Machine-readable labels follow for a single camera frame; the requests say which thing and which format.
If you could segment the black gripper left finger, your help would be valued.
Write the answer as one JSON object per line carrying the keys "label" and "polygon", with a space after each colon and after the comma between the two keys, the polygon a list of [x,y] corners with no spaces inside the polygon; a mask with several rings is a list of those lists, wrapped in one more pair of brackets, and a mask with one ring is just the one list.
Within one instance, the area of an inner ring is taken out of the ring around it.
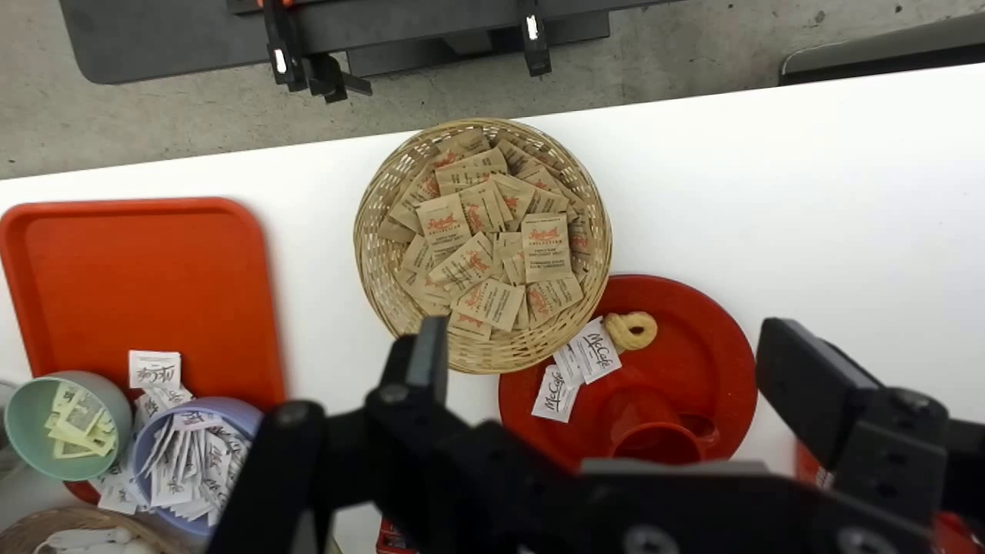
{"label": "black gripper left finger", "polygon": [[416,335],[396,335],[383,382],[372,392],[380,402],[396,406],[425,399],[447,402],[450,385],[450,333],[447,318],[425,318]]}

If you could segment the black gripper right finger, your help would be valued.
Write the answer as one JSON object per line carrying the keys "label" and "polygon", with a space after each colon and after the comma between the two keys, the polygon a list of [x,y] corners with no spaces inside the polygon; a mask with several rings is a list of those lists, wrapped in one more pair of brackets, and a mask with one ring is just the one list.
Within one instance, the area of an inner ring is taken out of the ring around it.
{"label": "black gripper right finger", "polygon": [[761,322],[757,388],[828,470],[834,492],[891,515],[942,509],[948,409],[940,399],[884,385],[789,318]]}

